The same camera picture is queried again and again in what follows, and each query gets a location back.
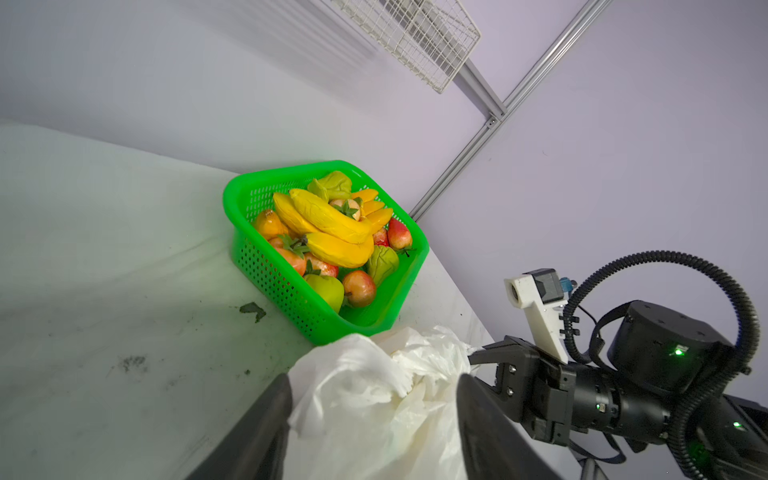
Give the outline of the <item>white plastic bag lemon print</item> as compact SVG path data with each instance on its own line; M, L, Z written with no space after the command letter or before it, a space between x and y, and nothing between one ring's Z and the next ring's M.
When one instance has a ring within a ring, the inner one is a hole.
M456 391L473 351L446 327L311 350L288 373L285 478L466 478Z

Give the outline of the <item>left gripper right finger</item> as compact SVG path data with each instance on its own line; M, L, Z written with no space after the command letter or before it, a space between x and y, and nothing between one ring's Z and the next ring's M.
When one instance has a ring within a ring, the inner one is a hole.
M558 477L517 432L486 389L469 374L458 380L456 407L469 480Z

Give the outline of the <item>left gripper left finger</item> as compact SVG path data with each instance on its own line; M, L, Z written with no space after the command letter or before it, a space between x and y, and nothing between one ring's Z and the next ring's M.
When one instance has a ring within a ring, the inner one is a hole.
M281 479L293 397L289 377L279 374L190 479Z

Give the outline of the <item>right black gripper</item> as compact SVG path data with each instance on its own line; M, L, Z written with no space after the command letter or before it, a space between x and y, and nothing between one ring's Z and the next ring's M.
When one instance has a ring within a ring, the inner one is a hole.
M573 431L597 430L663 444L674 406L734 347L709 324L641 300L605 317L621 323L607 367L562 364L513 336L471 353L469 363L497 364L494 391L504 413L536 440L566 445Z

